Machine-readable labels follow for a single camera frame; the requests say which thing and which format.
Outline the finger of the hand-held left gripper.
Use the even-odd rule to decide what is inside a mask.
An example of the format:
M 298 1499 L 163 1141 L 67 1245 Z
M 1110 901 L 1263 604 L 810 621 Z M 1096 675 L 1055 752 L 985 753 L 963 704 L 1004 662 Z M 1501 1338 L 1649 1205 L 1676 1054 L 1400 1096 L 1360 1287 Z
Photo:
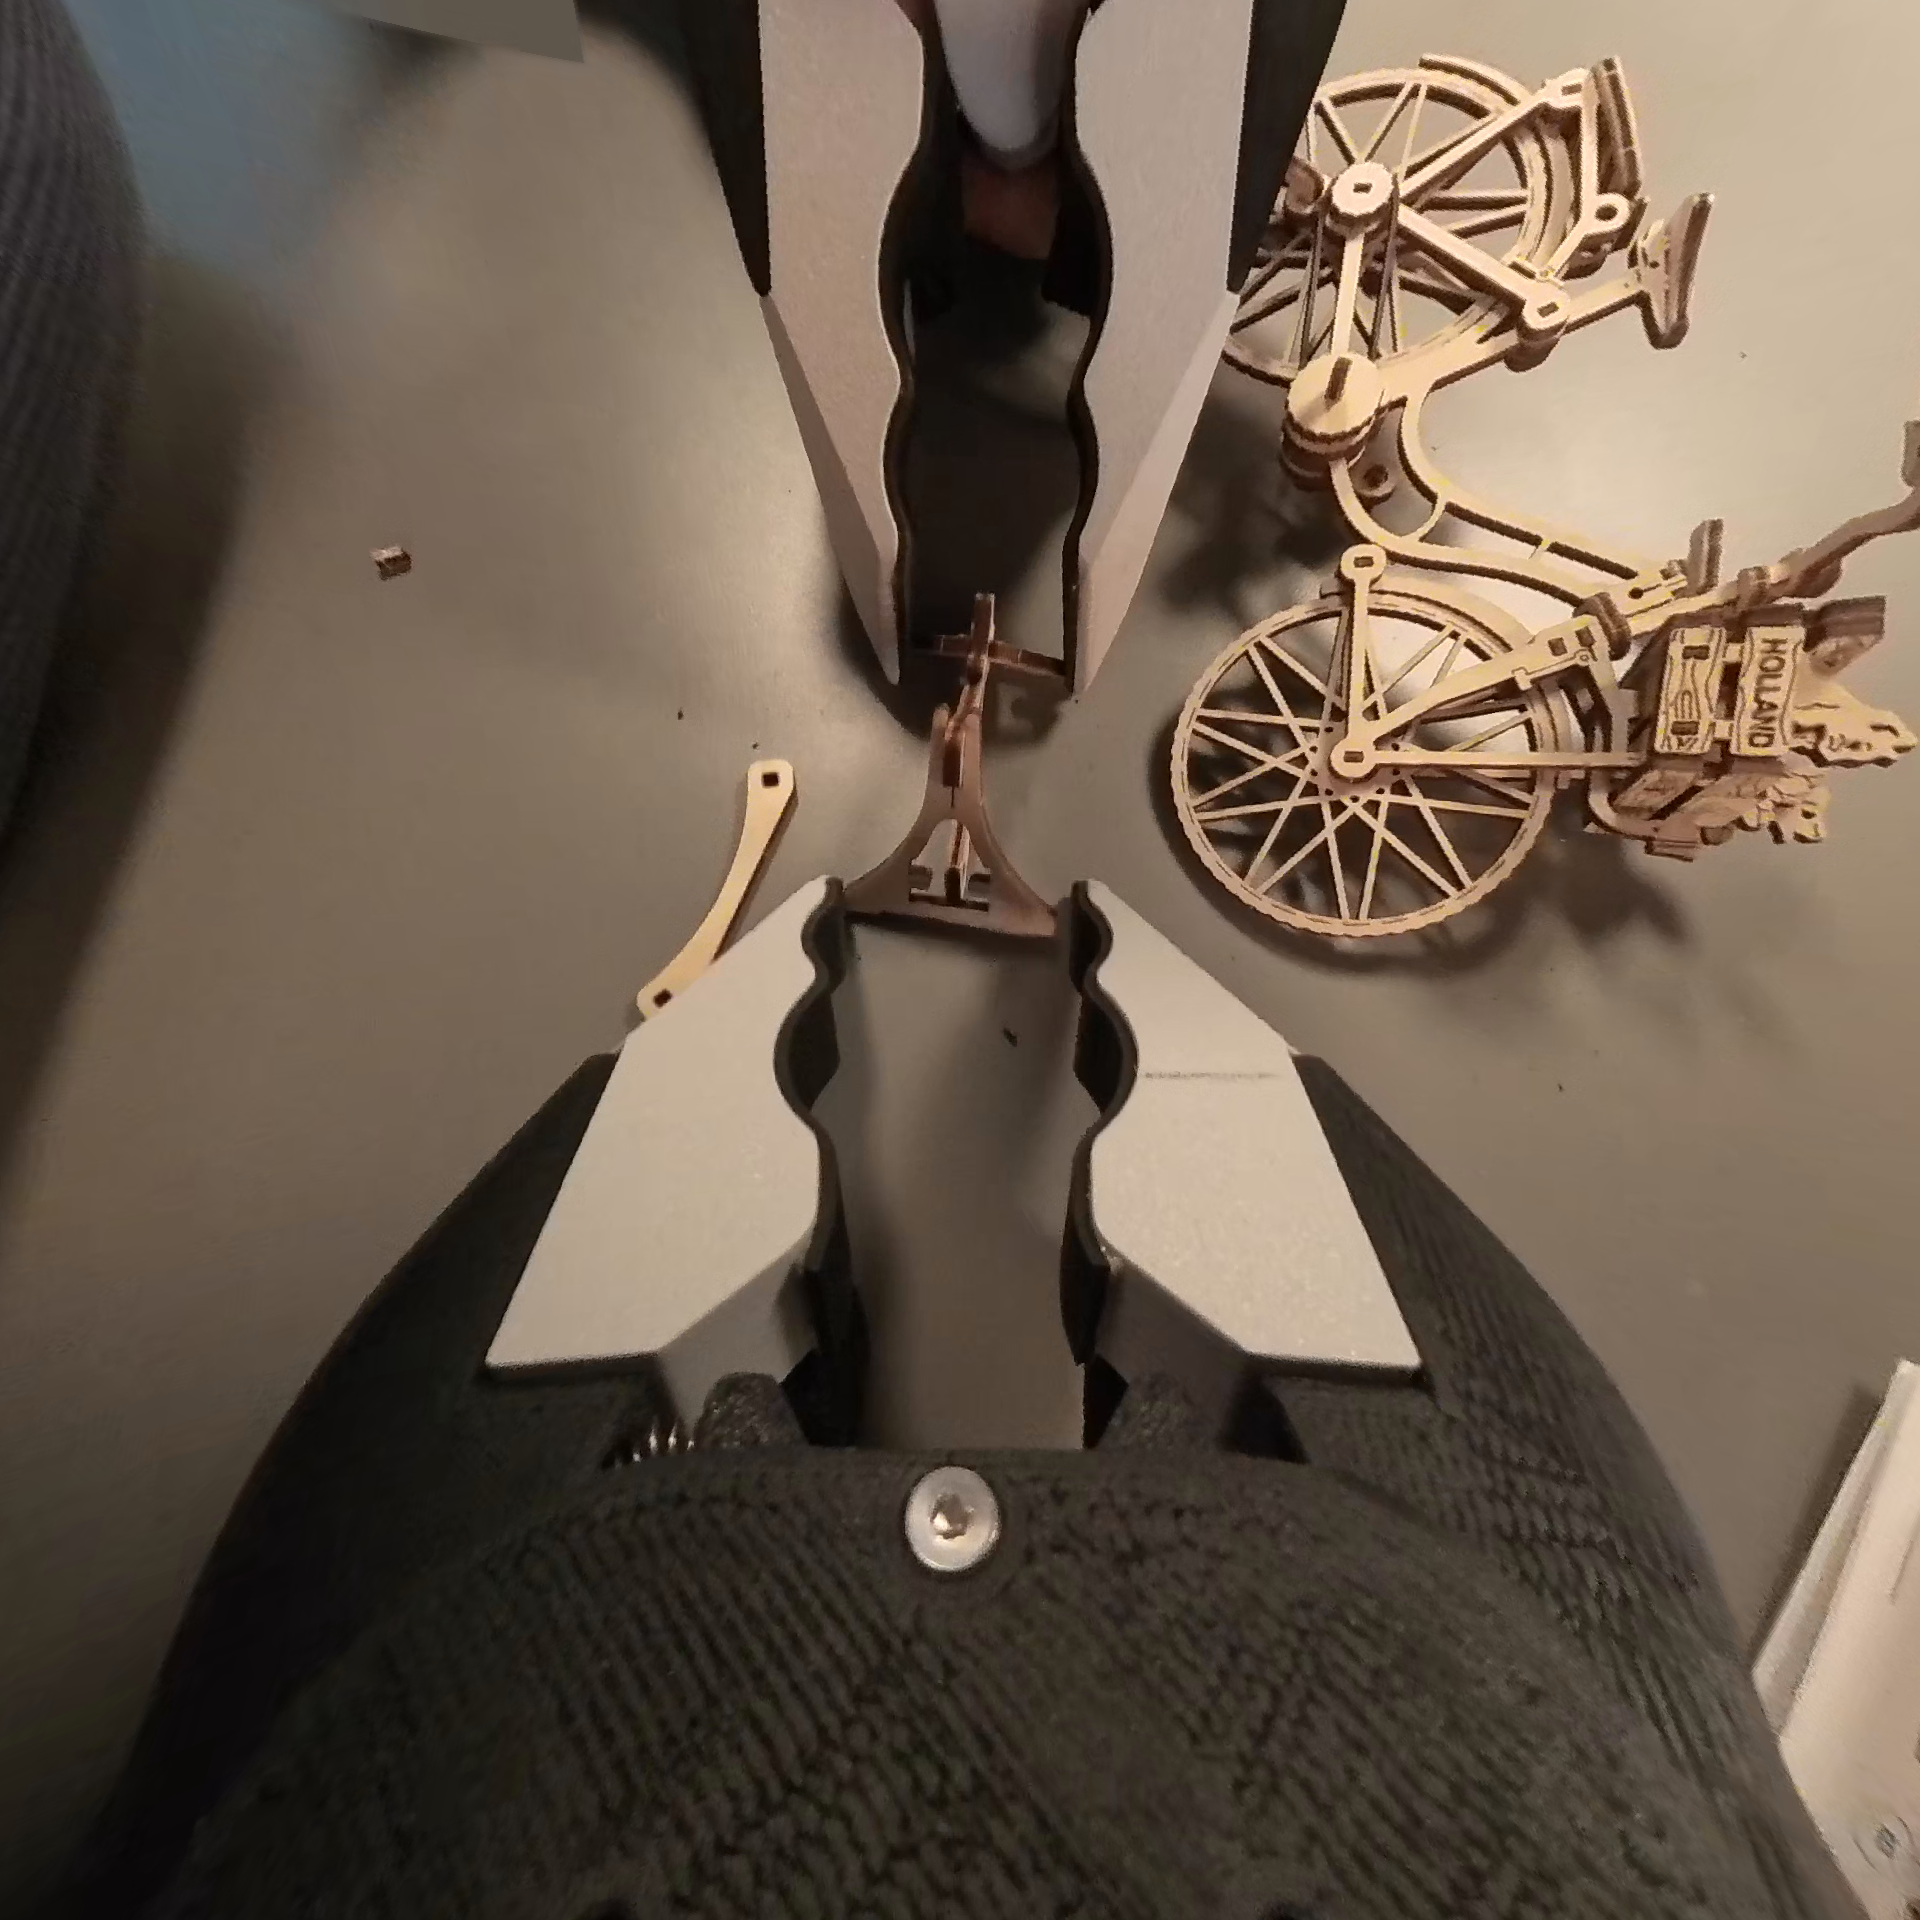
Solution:
M 1066 580 L 1079 691 L 1140 588 L 1237 305 L 1252 26 L 1250 2 L 1117 2 L 1076 35 L 1066 144 L 1107 248 L 1072 391 L 1087 459 Z
M 901 682 L 911 400 L 905 198 L 928 148 L 932 6 L 760 2 L 762 315 L 879 671 Z

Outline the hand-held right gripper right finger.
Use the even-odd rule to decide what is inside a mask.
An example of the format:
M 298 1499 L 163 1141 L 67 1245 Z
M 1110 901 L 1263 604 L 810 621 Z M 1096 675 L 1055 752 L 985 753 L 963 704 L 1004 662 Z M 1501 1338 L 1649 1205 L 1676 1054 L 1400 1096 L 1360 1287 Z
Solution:
M 1112 886 L 1069 898 L 1072 1071 L 1094 1108 L 1063 1244 L 1089 1379 L 1406 1383 L 1415 1334 L 1295 1047 Z

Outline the person's dark knit sweater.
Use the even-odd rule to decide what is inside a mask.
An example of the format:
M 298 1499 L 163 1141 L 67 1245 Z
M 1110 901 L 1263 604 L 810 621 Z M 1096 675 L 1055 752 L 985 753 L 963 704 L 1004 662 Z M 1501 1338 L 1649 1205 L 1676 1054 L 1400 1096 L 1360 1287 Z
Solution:
M 60 2 L 3 6 L 3 820 L 118 469 L 147 235 L 132 155 Z

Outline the curved wooden strip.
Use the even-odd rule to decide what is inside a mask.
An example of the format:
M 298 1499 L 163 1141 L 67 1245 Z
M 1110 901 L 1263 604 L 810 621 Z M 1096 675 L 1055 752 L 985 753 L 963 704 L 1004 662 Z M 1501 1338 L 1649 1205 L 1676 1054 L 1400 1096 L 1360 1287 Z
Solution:
M 659 1017 L 720 958 L 798 802 L 798 773 L 786 758 L 751 761 L 743 782 L 740 827 L 731 865 L 683 948 L 638 990 L 634 1010 L 643 1024 Z

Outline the person's left hand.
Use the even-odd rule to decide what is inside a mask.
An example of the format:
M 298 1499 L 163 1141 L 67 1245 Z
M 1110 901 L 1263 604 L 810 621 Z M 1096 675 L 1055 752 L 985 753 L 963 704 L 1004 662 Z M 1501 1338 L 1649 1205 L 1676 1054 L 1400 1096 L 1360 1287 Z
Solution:
M 1045 261 L 1058 225 L 1058 158 L 1001 164 L 967 145 L 959 164 L 963 227 L 981 246 L 1023 261 Z

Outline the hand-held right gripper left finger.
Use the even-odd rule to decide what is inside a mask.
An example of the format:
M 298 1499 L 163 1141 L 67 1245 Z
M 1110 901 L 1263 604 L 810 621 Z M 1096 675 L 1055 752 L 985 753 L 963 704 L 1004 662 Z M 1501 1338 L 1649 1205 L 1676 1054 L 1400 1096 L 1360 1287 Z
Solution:
M 487 1355 L 494 1375 L 646 1361 L 673 1403 L 802 1373 L 859 1401 L 834 1139 L 844 883 L 819 876 L 622 1042 Z

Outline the white instruction booklet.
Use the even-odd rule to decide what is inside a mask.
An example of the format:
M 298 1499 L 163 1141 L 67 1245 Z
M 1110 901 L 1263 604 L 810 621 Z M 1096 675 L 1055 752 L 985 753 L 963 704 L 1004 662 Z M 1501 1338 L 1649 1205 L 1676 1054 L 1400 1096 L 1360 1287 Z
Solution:
M 1904 1358 L 1752 1680 L 1792 1786 L 1875 1918 L 1919 1914 L 1919 1366 Z

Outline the wooden bicycle model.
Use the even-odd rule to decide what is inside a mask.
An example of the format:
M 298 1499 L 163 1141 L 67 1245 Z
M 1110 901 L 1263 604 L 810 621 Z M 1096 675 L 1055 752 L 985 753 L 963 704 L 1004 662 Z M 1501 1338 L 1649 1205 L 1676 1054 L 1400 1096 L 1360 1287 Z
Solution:
M 1525 83 L 1430 53 L 1314 93 L 1222 355 L 1285 394 L 1283 463 L 1348 539 L 1192 683 L 1168 760 L 1240 905 L 1342 943 L 1427 933 L 1516 876 L 1567 791 L 1652 856 L 1815 846 L 1838 770 L 1916 750 L 1851 685 L 1887 601 L 1838 593 L 1916 531 L 1914 421 L 1890 504 L 1728 576 L 1716 518 L 1656 557 L 1473 494 L 1428 442 L 1437 394 L 1585 326 L 1629 312 L 1676 347 L 1713 209 L 1649 216 L 1617 57 Z

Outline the wooden model stand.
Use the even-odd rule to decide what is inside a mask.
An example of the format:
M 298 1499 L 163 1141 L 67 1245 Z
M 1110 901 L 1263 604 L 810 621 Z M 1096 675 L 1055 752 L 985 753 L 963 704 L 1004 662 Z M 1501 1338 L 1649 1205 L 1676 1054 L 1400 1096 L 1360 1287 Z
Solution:
M 847 914 L 1051 941 L 1056 908 L 1021 876 L 991 816 L 985 725 L 997 671 L 1058 699 L 1069 691 L 1066 668 L 1001 640 L 991 592 L 975 595 L 971 625 L 941 636 L 934 655 L 959 664 L 963 679 L 930 720 L 920 812 L 894 852 L 844 886 Z

